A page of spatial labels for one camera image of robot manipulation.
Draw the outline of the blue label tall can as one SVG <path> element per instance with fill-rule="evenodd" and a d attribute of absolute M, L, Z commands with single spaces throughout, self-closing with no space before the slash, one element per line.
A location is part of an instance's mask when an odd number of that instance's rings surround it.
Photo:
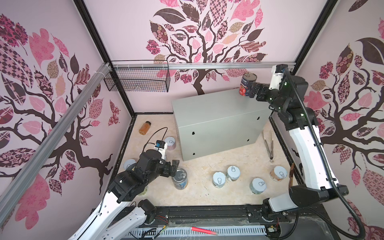
<path fill-rule="evenodd" d="M 184 190 L 188 184 L 187 171 L 182 168 L 177 169 L 176 175 L 172 177 L 172 181 L 176 189 Z"/>

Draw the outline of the la sicilia tomato can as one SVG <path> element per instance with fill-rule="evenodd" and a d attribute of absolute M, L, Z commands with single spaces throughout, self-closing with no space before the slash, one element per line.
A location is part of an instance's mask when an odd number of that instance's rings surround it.
<path fill-rule="evenodd" d="M 239 94 L 241 96 L 249 96 L 253 83 L 257 81 L 257 75 L 254 73 L 245 73 L 242 76 Z"/>

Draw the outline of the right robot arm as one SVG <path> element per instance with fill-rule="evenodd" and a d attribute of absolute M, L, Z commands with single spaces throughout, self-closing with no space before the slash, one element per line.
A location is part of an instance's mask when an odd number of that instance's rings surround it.
<path fill-rule="evenodd" d="M 297 147 L 305 181 L 302 185 L 289 187 L 286 194 L 265 199 L 262 216 L 271 221 L 283 212 L 308 209 L 345 237 L 352 240 L 363 240 L 366 237 L 365 226 L 345 198 L 349 193 L 347 186 L 339 184 L 331 170 L 320 140 L 319 123 L 315 113 L 304 104 L 308 86 L 309 84 L 304 78 L 291 76 L 289 72 L 278 74 L 278 81 L 271 82 L 269 85 L 250 84 L 250 98 L 259 102 L 267 102 L 269 108 L 276 112 L 284 123 Z M 312 209 L 313 205 L 333 199 L 341 200 L 355 220 L 359 230 L 356 235 L 341 230 Z"/>

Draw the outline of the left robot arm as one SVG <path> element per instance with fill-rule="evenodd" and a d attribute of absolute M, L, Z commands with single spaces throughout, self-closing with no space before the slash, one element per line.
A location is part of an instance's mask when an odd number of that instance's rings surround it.
<path fill-rule="evenodd" d="M 145 222 L 155 219 L 156 207 L 149 200 L 133 205 L 135 197 L 157 177 L 174 177 L 180 162 L 167 162 L 164 154 L 147 150 L 137 163 L 119 173 L 109 185 L 103 199 L 72 240 L 120 240 Z"/>

